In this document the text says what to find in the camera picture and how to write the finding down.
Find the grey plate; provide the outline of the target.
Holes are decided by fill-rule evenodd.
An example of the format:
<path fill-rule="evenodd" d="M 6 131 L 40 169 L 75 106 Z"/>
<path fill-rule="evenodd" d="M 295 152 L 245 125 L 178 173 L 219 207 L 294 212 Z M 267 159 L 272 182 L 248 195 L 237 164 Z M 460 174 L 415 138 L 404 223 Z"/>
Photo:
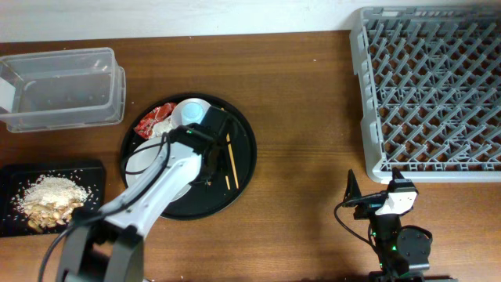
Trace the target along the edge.
<path fill-rule="evenodd" d="M 144 150 L 131 156 L 125 165 L 125 171 L 128 172 L 128 174 L 125 175 L 125 183 L 127 186 L 132 185 L 139 177 L 139 174 L 132 175 L 132 172 L 146 169 L 153 163 L 158 152 L 158 147 L 153 147 L 153 145 L 158 144 L 160 141 L 161 137 L 149 139 L 135 149 L 135 152 L 141 149 Z"/>

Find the rice and food scraps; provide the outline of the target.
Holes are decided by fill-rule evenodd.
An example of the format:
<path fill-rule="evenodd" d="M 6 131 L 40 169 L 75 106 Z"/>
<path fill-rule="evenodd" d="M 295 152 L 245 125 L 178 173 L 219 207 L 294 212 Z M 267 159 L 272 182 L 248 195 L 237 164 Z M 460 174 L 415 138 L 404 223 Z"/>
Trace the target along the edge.
<path fill-rule="evenodd" d="M 40 175 L 24 192 L 14 197 L 16 210 L 26 218 L 27 226 L 36 233 L 66 226 L 73 211 L 82 208 L 92 195 L 89 188 L 72 179 Z"/>

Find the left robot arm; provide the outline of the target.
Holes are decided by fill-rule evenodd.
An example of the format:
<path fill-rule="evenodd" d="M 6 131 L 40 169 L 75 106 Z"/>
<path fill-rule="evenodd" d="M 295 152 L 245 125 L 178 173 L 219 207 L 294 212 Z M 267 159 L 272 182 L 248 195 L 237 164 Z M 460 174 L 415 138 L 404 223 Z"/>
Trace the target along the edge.
<path fill-rule="evenodd" d="M 58 237 L 64 243 L 58 281 L 143 281 L 144 244 L 181 188 L 217 170 L 236 118 L 210 107 L 201 123 L 180 125 L 155 144 L 153 163 L 135 183 L 98 211 L 76 211 Z"/>

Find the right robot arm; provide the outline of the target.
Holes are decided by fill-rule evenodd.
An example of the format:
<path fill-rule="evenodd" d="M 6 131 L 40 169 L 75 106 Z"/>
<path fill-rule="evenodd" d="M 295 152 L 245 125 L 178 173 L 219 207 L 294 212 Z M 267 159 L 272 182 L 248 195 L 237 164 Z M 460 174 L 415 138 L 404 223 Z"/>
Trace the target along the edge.
<path fill-rule="evenodd" d="M 424 228 L 403 226 L 401 217 L 413 210 L 419 192 L 411 179 L 394 168 L 386 190 L 361 194 L 355 174 L 348 172 L 343 201 L 334 208 L 337 222 L 351 235 L 368 244 L 378 257 L 380 270 L 369 273 L 373 282 L 451 282 L 451 277 L 426 277 L 433 235 Z M 367 237 L 349 228 L 339 217 L 339 208 L 354 208 L 355 220 L 369 220 Z"/>

